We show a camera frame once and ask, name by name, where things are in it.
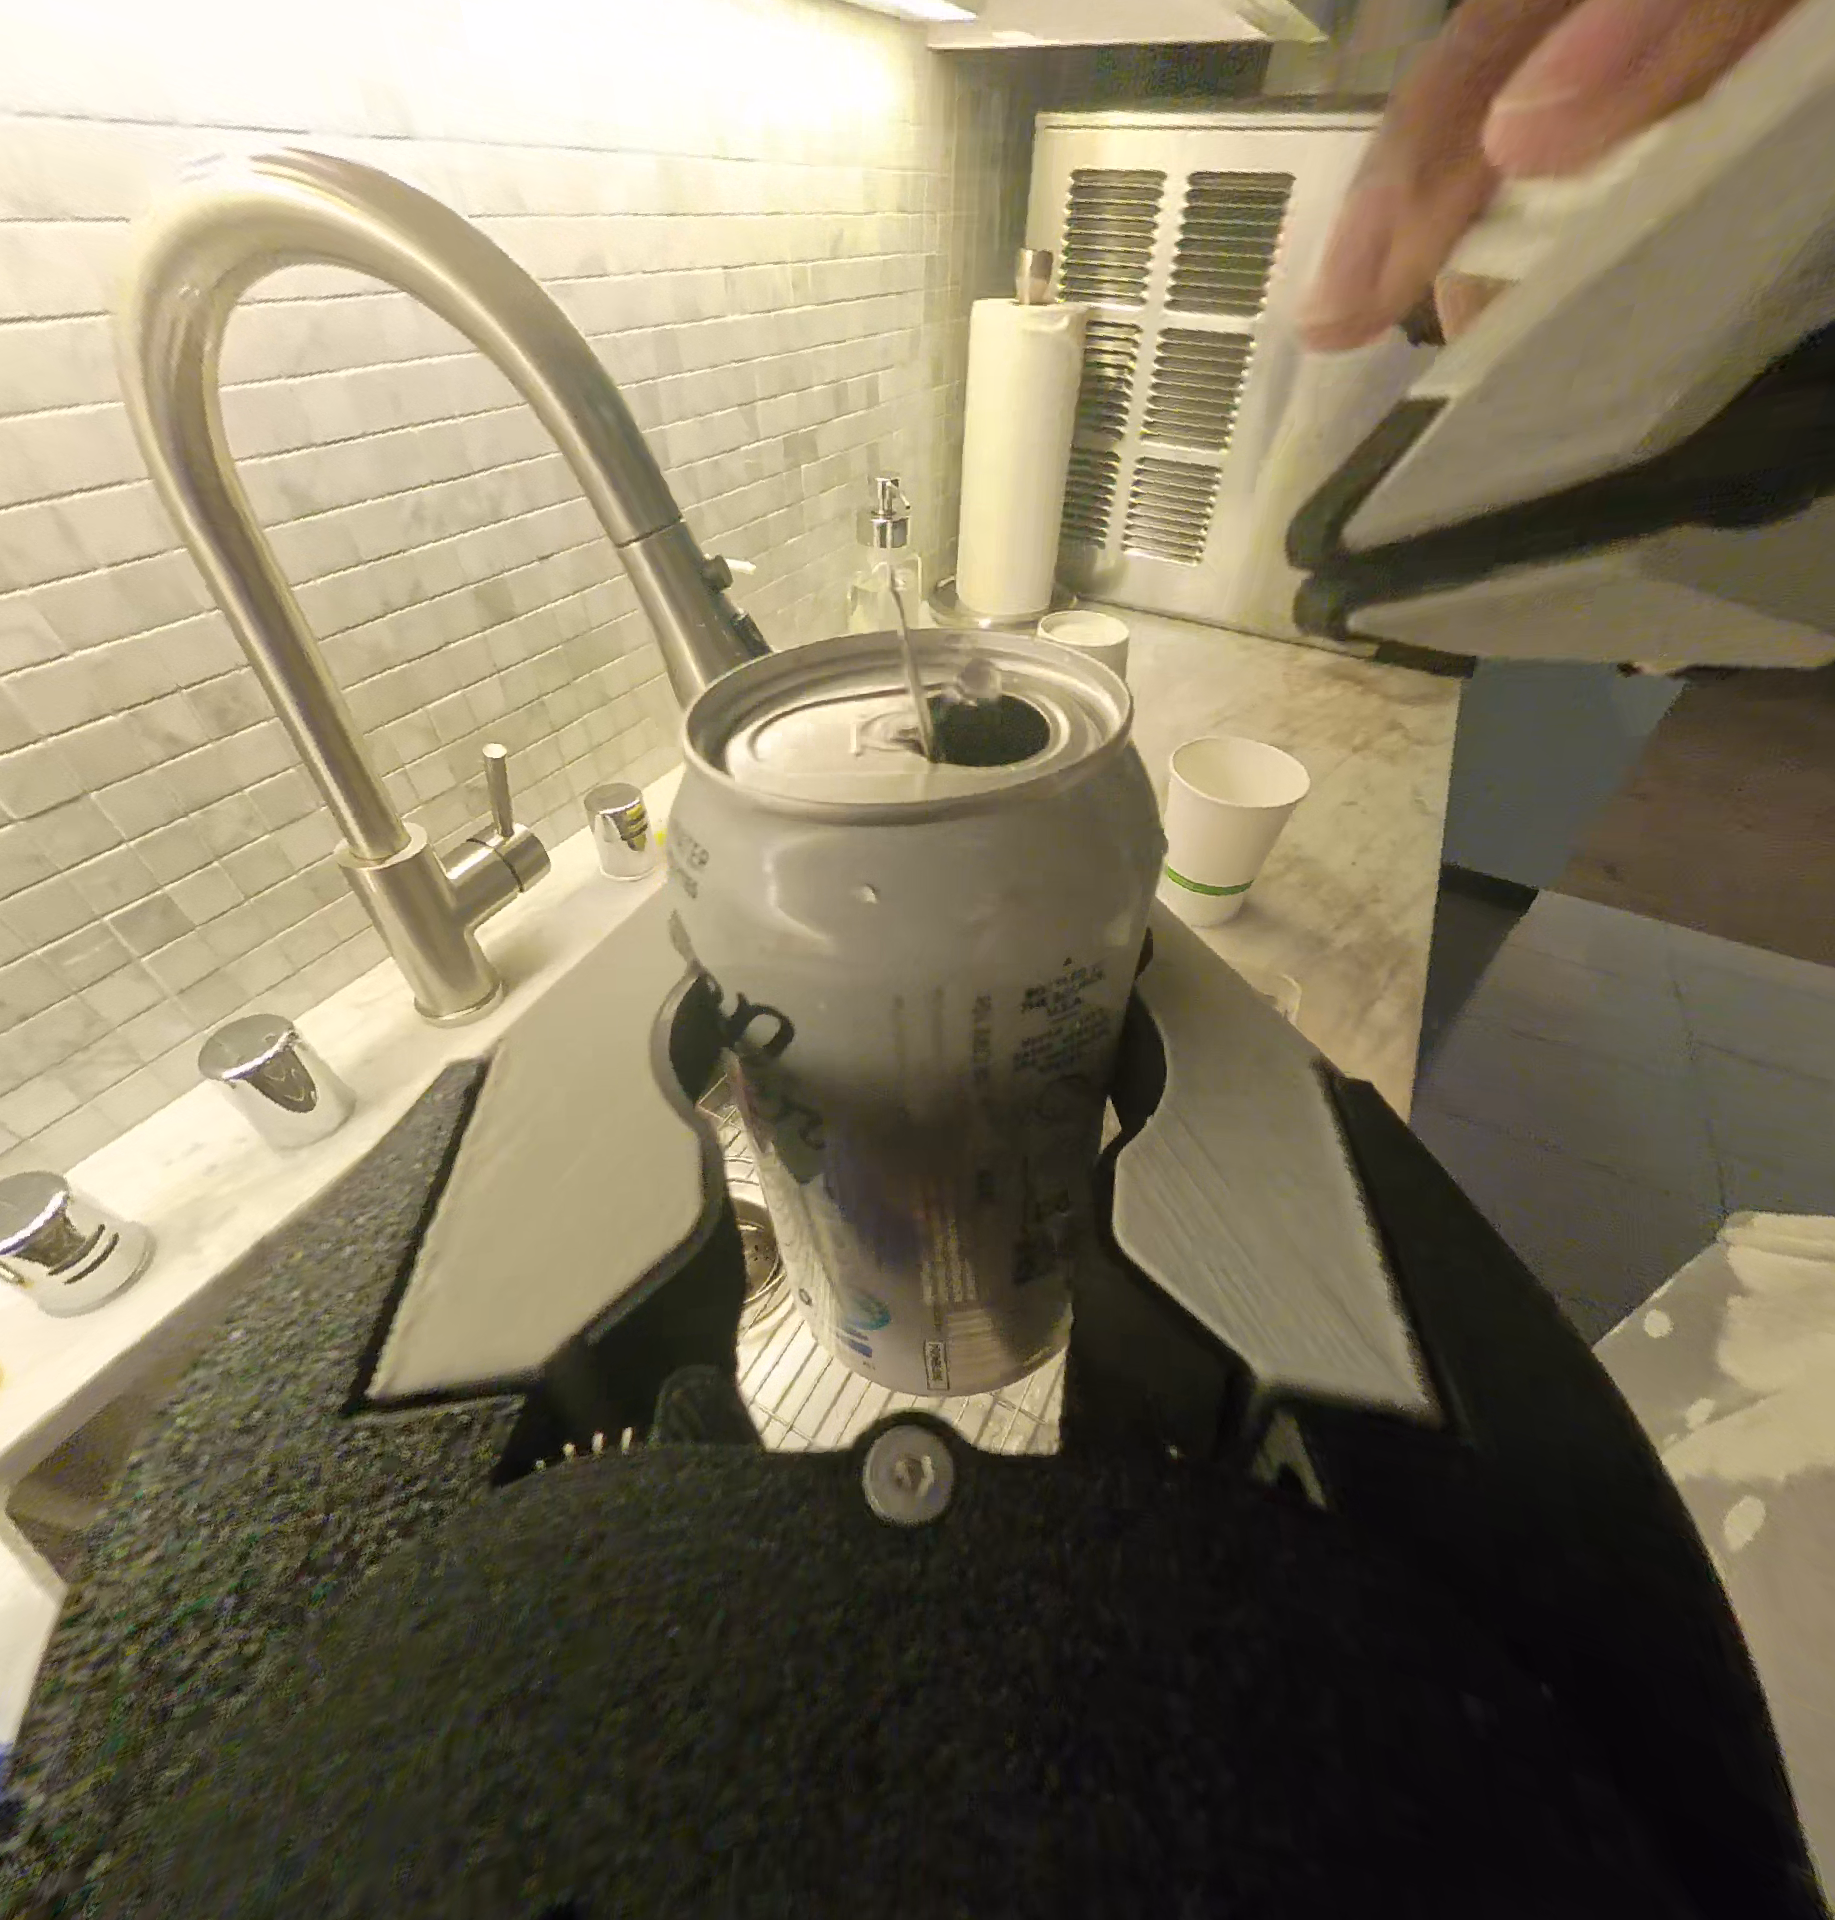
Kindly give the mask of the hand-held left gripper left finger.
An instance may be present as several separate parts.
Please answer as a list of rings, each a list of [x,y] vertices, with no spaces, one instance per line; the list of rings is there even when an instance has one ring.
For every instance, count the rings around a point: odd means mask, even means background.
[[[374,1327],[378,1414],[502,1401],[508,1449],[626,1449],[680,1380],[738,1399],[744,1256],[696,971],[566,982],[498,1043]]]

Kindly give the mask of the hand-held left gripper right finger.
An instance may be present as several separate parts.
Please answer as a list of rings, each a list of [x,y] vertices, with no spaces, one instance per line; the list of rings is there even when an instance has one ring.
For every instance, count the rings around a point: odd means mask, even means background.
[[[1442,1434],[1336,1071],[1204,942],[1148,939],[1112,1103],[1068,1449],[1252,1449],[1306,1407]]]

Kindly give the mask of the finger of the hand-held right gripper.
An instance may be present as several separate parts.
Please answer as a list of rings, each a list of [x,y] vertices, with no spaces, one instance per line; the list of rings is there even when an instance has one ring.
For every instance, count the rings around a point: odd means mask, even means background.
[[[1513,286],[1300,501],[1290,564],[1527,564],[1835,492],[1835,14],[1501,193],[1458,272]]]
[[[1835,335],[1679,443],[1394,539],[1348,525],[1444,405],[1400,401],[1296,511],[1296,625],[1378,652],[1663,675],[1835,664]]]

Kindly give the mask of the white paper cup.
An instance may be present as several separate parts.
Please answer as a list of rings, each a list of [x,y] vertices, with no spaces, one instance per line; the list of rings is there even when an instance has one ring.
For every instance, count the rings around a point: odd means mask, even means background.
[[[1264,739],[1186,739],[1170,755],[1160,899],[1202,929],[1234,920],[1310,790],[1306,763]]]

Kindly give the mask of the silver aluminium drink can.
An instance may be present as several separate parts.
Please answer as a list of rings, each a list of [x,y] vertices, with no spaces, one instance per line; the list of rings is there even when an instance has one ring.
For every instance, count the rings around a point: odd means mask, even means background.
[[[676,942],[820,1344],[934,1399],[1068,1337],[1162,875],[1110,665],[920,630],[768,654],[686,713]]]

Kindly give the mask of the white marble desk countertop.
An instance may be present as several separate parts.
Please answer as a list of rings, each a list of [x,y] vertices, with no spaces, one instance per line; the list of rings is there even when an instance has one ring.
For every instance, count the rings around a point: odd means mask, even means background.
[[[1460,681],[1158,616],[1130,622],[1136,744],[1156,783],[1208,733],[1254,736],[1306,763],[1300,801],[1238,917],[1202,929],[1220,960],[1300,986],[1300,1032],[1410,1116]],[[658,880],[598,874],[588,830],[488,923],[498,1007],[420,1020],[380,964],[306,1011],[306,1040],[356,1096],[328,1140],[266,1146],[212,1090],[192,1090],[90,1156],[76,1187],[142,1226],[154,1253],[112,1301],[50,1315],[0,1282],[0,1746],[54,1630],[64,1580],[8,1515],[12,1485],[224,1300],[228,1270],[358,1164],[450,1062],[484,1055],[634,912]]]

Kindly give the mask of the person's right hand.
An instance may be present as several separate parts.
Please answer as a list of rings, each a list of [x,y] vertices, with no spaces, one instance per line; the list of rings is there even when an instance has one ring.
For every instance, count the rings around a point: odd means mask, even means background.
[[[1697,99],[1789,1],[1472,1],[1392,93],[1300,312],[1302,344],[1354,352],[1426,308],[1444,337],[1503,283],[1452,272],[1505,179],[1555,179]]]

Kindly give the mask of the stainless steel sink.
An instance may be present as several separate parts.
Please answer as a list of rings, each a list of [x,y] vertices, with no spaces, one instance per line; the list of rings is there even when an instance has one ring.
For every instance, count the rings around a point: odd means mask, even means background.
[[[896,1395],[860,1380],[828,1356],[808,1325],[806,1307],[786,1284],[786,1265],[756,1158],[730,1090],[716,1082],[700,1101],[720,1137],[730,1201],[738,1217],[746,1265],[746,1300],[738,1329],[738,1390],[770,1451],[838,1451],[876,1419],[930,1412],[968,1444],[1008,1455],[1058,1451],[1066,1361],[1058,1356],[1024,1381],[994,1393],[932,1401]],[[150,1365],[66,1434],[14,1482],[6,1495],[12,1532],[60,1578],[74,1575],[84,1535],[112,1499],[114,1482],[138,1445],[140,1431],[188,1367],[196,1331],[180,1335],[162,1364]]]

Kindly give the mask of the chrome counter knob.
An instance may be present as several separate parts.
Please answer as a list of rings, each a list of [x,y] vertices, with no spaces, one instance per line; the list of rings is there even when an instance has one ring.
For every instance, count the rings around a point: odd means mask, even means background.
[[[0,1282],[54,1318],[114,1301],[146,1272],[156,1238],[66,1175],[24,1169],[0,1179]]]
[[[328,1140],[354,1116],[354,1092],[280,1014],[218,1026],[200,1047],[200,1073],[276,1149]]]
[[[640,786],[608,780],[590,787],[586,813],[600,875],[638,884],[664,872],[660,827]]]

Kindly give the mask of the stainless steel vented appliance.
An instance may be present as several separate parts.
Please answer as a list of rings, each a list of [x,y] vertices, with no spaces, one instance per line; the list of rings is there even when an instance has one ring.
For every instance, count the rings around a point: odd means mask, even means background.
[[[1046,110],[1026,244],[1086,309],[1060,576],[1084,595],[1292,638],[1288,428],[1344,443],[1402,396],[1402,337],[1306,373],[1298,305],[1376,114]]]

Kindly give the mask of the white patterned clothing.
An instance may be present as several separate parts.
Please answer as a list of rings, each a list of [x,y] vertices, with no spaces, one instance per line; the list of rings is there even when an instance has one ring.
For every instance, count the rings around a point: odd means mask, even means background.
[[[1595,1353],[1723,1580],[1835,1914],[1835,1213],[1731,1213]]]

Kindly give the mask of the clear glass soap dispenser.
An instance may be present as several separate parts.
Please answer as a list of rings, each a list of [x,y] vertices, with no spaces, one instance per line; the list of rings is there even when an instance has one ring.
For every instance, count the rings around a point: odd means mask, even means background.
[[[912,505],[902,479],[874,475],[856,515],[854,571],[848,588],[848,632],[888,632],[898,617],[930,630],[926,558],[912,531]]]

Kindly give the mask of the stainless steel gooseneck faucet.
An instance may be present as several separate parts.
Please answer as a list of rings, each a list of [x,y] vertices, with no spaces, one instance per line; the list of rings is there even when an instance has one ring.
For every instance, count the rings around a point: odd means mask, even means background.
[[[682,702],[760,659],[732,566],[690,531],[638,420],[586,335],[514,257],[430,193],[342,155],[196,166],[140,225],[116,318],[118,373],[162,503],[320,798],[338,860],[428,1023],[488,1016],[502,976],[480,925],[548,874],[488,762],[494,817],[436,852],[390,800],[240,481],[220,400],[232,314],[284,270],[344,270],[420,301],[488,358],[572,467],[648,616]]]

